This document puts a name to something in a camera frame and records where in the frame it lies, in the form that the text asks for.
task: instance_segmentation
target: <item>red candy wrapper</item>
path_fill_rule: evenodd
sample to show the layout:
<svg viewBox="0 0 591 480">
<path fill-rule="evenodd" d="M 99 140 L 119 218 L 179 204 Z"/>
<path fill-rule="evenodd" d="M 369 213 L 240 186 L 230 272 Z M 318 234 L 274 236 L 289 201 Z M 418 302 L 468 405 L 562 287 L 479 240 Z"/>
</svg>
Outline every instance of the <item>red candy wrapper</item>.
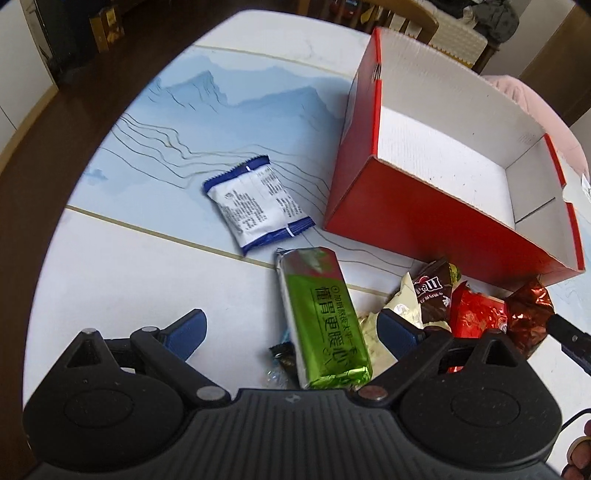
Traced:
<svg viewBox="0 0 591 480">
<path fill-rule="evenodd" d="M 505 302 L 483 293 L 475 293 L 464 282 L 452 295 L 450 327 L 453 336 L 460 338 L 480 338 L 487 328 L 498 328 L 506 332 Z"/>
<path fill-rule="evenodd" d="M 529 358 L 546 338 L 546 323 L 554 314 L 548 290 L 534 279 L 505 301 L 509 313 L 507 335 L 518 350 Z"/>
</svg>

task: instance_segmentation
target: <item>wooden chair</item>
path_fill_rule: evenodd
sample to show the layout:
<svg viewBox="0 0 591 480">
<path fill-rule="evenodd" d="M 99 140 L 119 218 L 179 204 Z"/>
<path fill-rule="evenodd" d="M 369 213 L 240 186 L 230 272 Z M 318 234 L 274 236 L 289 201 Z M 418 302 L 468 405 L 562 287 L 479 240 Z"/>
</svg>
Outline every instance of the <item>wooden chair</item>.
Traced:
<svg viewBox="0 0 591 480">
<path fill-rule="evenodd" d="M 345 13 L 345 1 L 346 0 L 339 1 L 339 10 L 334 19 L 334 22 L 338 25 L 340 25 L 343 20 L 343 14 Z M 324 7 L 322 8 L 320 19 L 328 19 L 331 3 L 333 3 L 333 0 L 324 0 Z M 417 37 L 417 40 L 424 44 L 428 44 L 431 41 L 433 35 L 435 35 L 435 32 L 439 28 L 439 22 L 431 14 L 431 12 L 413 0 L 372 0 L 371 2 L 362 2 L 359 0 L 357 3 L 357 8 L 355 9 L 355 13 L 349 21 L 350 28 L 357 28 L 359 18 L 362 14 L 363 5 L 367 3 L 373 5 L 374 9 L 371 12 L 368 22 L 365 24 L 364 30 L 366 33 L 370 33 L 374 27 L 377 26 L 389 27 L 394 15 L 399 15 L 405 18 L 405 21 L 399 30 L 400 33 L 406 33 L 406 29 L 410 22 L 413 22 L 414 24 L 421 27 L 421 31 Z M 308 15 L 309 7 L 310 0 L 299 0 L 297 11 L 298 15 Z"/>
</svg>

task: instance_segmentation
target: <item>wooden floor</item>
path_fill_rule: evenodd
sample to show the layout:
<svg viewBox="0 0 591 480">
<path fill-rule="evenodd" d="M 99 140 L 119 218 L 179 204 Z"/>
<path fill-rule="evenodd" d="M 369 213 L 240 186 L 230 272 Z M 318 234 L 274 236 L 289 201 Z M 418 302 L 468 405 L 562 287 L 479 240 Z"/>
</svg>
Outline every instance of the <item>wooden floor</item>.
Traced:
<svg viewBox="0 0 591 480">
<path fill-rule="evenodd" d="M 296 11 L 296 0 L 147 0 L 126 37 L 76 72 L 0 175 L 0 479 L 34 465 L 21 427 L 31 303 L 51 236 L 87 162 L 118 116 L 176 55 L 234 13 Z"/>
</svg>

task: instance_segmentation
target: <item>blue gripper pad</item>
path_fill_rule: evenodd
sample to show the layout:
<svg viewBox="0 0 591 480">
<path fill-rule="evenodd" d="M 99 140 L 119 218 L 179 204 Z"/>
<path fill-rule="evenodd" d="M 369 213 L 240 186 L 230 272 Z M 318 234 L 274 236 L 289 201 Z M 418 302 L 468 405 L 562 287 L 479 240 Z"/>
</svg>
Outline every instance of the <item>blue gripper pad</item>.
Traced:
<svg viewBox="0 0 591 480">
<path fill-rule="evenodd" d="M 205 340 L 207 317 L 202 310 L 191 310 L 160 332 L 163 345 L 182 360 L 187 360 Z"/>
<path fill-rule="evenodd" d="M 379 341 L 400 360 L 425 339 L 425 332 L 404 320 L 390 309 L 378 313 L 376 329 Z"/>
</svg>

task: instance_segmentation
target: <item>cardboard box on floor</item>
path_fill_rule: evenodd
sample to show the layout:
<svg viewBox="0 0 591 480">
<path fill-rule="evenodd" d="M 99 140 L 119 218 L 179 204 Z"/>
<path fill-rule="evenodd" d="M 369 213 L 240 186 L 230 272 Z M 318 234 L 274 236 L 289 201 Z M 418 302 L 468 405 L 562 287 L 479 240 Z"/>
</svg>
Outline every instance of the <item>cardboard box on floor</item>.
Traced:
<svg viewBox="0 0 591 480">
<path fill-rule="evenodd" d="M 536 275 L 549 285 L 584 271 L 564 168 L 503 93 L 376 29 L 349 94 L 324 227 L 423 261 L 445 256 L 504 288 Z"/>
</svg>

